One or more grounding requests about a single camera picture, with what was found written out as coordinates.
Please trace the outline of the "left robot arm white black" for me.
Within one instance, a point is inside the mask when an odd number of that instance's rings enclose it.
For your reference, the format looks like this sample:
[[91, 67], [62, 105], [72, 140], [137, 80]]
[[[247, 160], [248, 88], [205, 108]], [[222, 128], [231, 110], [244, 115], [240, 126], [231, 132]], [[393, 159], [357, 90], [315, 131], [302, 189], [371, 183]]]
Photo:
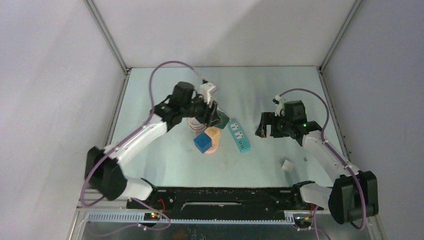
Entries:
[[212, 127], [221, 123], [218, 103], [212, 95], [217, 85], [204, 80], [199, 92], [188, 82], [178, 82], [165, 100], [155, 105], [147, 120], [127, 137], [104, 148], [92, 147], [86, 157], [84, 178], [91, 187], [109, 201], [135, 198], [145, 207], [158, 202], [154, 187], [142, 178], [128, 177], [124, 167], [157, 138], [180, 124], [184, 118], [195, 118], [200, 124]]

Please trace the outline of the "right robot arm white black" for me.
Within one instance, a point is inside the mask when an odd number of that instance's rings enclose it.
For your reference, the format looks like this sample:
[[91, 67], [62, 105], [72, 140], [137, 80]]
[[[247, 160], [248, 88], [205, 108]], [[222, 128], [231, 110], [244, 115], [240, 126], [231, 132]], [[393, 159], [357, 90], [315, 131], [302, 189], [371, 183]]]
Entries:
[[351, 164], [324, 134], [316, 121], [307, 119], [302, 101], [280, 102], [275, 112], [262, 112], [255, 135], [260, 138], [292, 138], [324, 169], [332, 187], [314, 181], [293, 185], [291, 204], [328, 209], [338, 224], [352, 223], [379, 213], [378, 181], [372, 171]]

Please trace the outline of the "blue cube plug adapter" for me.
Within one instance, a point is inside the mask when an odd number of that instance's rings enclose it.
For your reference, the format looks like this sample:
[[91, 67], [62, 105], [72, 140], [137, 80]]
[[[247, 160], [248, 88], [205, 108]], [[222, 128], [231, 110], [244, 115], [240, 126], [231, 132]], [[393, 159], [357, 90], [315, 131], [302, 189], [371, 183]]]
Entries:
[[213, 145], [212, 139], [205, 132], [201, 132], [197, 135], [193, 139], [193, 143], [202, 154], [208, 151]]

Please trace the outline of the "green cube plug adapter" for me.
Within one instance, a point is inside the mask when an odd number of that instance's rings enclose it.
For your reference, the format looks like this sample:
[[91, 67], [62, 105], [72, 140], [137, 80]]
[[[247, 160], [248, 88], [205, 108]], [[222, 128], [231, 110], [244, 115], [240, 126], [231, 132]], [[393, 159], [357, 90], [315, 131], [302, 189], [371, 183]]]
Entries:
[[222, 130], [227, 126], [228, 122], [230, 121], [230, 117], [221, 110], [218, 110], [217, 113], [218, 113], [218, 116], [220, 117], [220, 123], [215, 125], [215, 127]]

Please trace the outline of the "yellow cube plug adapter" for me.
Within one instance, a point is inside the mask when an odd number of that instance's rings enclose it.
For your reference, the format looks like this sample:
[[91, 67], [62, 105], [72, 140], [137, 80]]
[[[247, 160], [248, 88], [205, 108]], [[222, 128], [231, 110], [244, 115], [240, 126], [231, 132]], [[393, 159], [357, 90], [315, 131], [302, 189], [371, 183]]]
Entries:
[[204, 133], [210, 137], [212, 141], [218, 141], [221, 138], [221, 129], [215, 126], [208, 127]]

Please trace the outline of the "teal power strip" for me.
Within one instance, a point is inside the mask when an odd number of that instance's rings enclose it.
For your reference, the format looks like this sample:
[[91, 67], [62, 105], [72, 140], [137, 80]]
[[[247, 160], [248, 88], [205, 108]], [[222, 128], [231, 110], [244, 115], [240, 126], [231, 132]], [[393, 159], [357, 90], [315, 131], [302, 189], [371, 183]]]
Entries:
[[249, 152], [251, 143], [240, 123], [237, 120], [230, 120], [227, 126], [240, 153]]

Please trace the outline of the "pink round power socket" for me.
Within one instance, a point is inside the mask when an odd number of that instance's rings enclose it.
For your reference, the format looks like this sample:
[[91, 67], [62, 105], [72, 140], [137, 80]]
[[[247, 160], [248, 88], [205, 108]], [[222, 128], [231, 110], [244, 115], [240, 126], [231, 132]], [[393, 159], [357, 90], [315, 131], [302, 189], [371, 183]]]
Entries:
[[213, 153], [215, 153], [218, 150], [219, 145], [220, 145], [220, 140], [218, 138], [213, 139], [211, 141], [211, 147], [208, 150], [206, 150], [204, 153], [205, 154], [213, 154]]

